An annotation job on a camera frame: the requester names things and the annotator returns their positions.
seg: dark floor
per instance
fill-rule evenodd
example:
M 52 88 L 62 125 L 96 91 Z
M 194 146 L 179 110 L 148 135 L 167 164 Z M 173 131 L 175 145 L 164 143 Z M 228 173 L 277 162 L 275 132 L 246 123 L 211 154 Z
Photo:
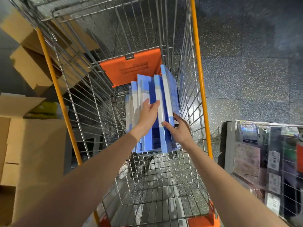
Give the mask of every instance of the dark floor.
M 0 2 L 3 18 L 10 4 Z M 212 136 L 234 119 L 303 124 L 303 1 L 196 5 Z M 9 59 L 17 46 L 0 30 L 0 92 L 31 94 Z

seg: hand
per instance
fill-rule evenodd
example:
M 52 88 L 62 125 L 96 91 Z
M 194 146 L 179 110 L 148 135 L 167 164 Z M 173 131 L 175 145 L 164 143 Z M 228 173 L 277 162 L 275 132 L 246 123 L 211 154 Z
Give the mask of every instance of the hand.
M 139 141 L 143 136 L 147 135 L 149 129 L 152 128 L 158 116 L 159 106 L 159 100 L 157 100 L 154 104 L 149 104 L 149 99 L 146 99 L 143 102 L 138 124 L 130 131 L 137 141 Z
M 190 127 L 187 122 L 178 116 L 176 113 L 173 114 L 174 119 L 179 122 L 177 128 L 170 125 L 168 122 L 162 122 L 162 125 L 166 127 L 174 139 L 184 148 L 186 145 L 194 143 L 194 140 L 191 137 Z

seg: price label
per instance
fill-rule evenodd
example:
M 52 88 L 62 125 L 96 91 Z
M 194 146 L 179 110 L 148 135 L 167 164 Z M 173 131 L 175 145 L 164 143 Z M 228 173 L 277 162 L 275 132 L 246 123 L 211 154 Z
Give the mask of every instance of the price label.
M 276 215 L 279 215 L 279 211 L 280 211 L 280 198 L 271 194 L 271 193 L 267 193 L 267 202 L 266 202 L 266 206 L 272 211 L 274 212 Z
M 268 189 L 274 193 L 281 194 L 281 177 L 269 173 Z
M 270 150 L 268 153 L 267 168 L 279 170 L 280 153 Z

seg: stack of blue binders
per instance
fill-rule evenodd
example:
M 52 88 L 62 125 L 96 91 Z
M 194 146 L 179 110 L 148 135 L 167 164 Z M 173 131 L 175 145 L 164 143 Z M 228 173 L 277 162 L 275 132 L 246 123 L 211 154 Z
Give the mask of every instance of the stack of blue binders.
M 150 103 L 160 100 L 158 117 L 148 134 L 141 138 L 133 152 L 162 152 L 177 150 L 177 143 L 169 130 L 162 126 L 163 121 L 174 126 L 173 112 L 179 115 L 179 100 L 176 79 L 165 65 L 161 65 L 160 75 L 154 77 L 138 74 L 138 80 L 129 85 L 125 97 L 126 131 L 129 132 L 139 120 L 142 103 L 149 98 Z

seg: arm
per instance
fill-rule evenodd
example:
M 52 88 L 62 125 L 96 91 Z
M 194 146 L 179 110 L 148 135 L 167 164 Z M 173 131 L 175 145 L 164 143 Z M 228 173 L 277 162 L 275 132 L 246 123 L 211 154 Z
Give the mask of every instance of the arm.
M 178 128 L 163 122 L 190 155 L 210 198 L 226 227 L 286 227 L 287 225 L 252 193 L 208 157 L 193 141 L 188 124 L 175 114 Z
M 154 124 L 160 102 L 143 103 L 138 125 L 98 155 L 70 172 L 12 227 L 82 226 L 103 200 L 137 142 Z

